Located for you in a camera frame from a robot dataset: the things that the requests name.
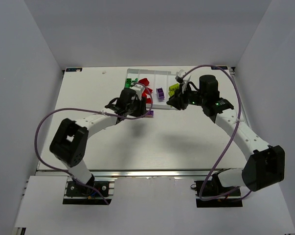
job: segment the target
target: white table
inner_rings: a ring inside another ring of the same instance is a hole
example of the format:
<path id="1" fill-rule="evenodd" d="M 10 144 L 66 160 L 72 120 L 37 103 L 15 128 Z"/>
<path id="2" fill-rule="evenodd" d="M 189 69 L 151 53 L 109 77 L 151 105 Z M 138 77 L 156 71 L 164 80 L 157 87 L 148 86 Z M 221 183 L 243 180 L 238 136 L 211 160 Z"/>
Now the white table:
<path id="1" fill-rule="evenodd" d="M 190 178 L 119 178 L 109 206 L 63 205 L 66 180 L 31 176 L 15 227 L 25 235 L 295 233 L 279 184 L 251 194 L 241 208 L 196 208 Z"/>
<path id="2" fill-rule="evenodd" d="M 177 72 L 192 67 L 130 68 Z M 81 72 L 65 72 L 56 109 L 102 110 L 112 98 L 120 95 L 128 68 L 83 68 Z M 204 74 L 217 77 L 221 97 L 237 108 L 234 88 L 221 71 L 201 68 L 192 72 L 191 81 L 198 86 L 199 77 Z M 42 152 L 47 163 L 64 168 L 49 151 L 60 122 L 88 115 L 76 111 L 54 115 Z M 84 161 L 91 170 L 210 169 L 228 140 L 229 136 L 203 114 L 201 107 L 189 106 L 185 111 L 154 110 L 154 118 L 126 120 L 91 137 Z M 243 154 L 233 143 L 218 168 L 244 167 L 245 163 Z M 47 169 L 42 164 L 38 168 Z"/>

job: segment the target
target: red toy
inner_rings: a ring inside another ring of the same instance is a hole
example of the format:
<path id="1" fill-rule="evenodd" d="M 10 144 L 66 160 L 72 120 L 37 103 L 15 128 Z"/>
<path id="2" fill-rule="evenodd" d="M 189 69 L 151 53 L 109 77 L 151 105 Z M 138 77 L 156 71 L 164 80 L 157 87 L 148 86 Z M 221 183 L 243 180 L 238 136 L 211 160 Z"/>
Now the red toy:
<path id="1" fill-rule="evenodd" d="M 149 90 L 149 92 L 150 93 L 152 93 L 153 92 L 153 90 L 152 89 L 150 89 L 150 88 L 147 88 L 148 90 Z"/>
<path id="2" fill-rule="evenodd" d="M 149 85 L 149 81 L 148 81 L 147 78 L 143 78 L 143 79 L 139 80 L 138 83 L 141 83 L 141 84 L 143 84 L 145 86 Z"/>

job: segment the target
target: purple block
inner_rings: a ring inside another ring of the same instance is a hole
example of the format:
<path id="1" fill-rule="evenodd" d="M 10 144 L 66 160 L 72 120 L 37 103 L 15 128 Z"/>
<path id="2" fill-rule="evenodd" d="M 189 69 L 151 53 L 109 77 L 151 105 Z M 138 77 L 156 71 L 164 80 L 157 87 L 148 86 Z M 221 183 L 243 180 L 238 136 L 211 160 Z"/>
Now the purple block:
<path id="1" fill-rule="evenodd" d="M 151 110 L 147 113 L 147 115 L 145 116 L 146 118 L 152 118 L 154 116 L 154 111 Z"/>
<path id="2" fill-rule="evenodd" d="M 156 92 L 157 92 L 157 95 L 158 95 L 158 99 L 165 99 L 165 95 L 164 95 L 163 89 L 161 87 L 156 88 Z"/>

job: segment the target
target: white floor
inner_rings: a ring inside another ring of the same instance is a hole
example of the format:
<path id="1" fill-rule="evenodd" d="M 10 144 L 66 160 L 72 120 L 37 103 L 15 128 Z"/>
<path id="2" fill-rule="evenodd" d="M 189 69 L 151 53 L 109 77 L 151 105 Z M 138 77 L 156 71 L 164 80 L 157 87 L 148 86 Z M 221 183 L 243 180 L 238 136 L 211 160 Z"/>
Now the white floor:
<path id="1" fill-rule="evenodd" d="M 278 184 L 251 194 L 241 208 L 196 208 L 192 179 L 120 178 L 109 206 L 81 206 L 62 204 L 66 180 L 32 176 L 15 226 L 25 235 L 295 233 Z"/>

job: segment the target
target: white wall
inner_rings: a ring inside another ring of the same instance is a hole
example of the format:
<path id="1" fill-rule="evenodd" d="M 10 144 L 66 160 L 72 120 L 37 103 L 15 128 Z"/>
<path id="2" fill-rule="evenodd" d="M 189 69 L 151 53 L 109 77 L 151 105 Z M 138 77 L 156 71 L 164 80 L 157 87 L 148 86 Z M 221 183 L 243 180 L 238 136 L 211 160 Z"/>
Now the white wall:
<path id="1" fill-rule="evenodd" d="M 35 128 L 53 108 L 61 77 L 24 1 L 0 0 L 0 235 L 11 234 L 35 172 Z"/>
<path id="2" fill-rule="evenodd" d="M 295 0 L 271 2 L 237 76 L 253 128 L 285 149 L 280 185 L 295 226 Z"/>
<path id="3" fill-rule="evenodd" d="M 61 68 L 234 66 L 271 0 L 25 0 Z"/>

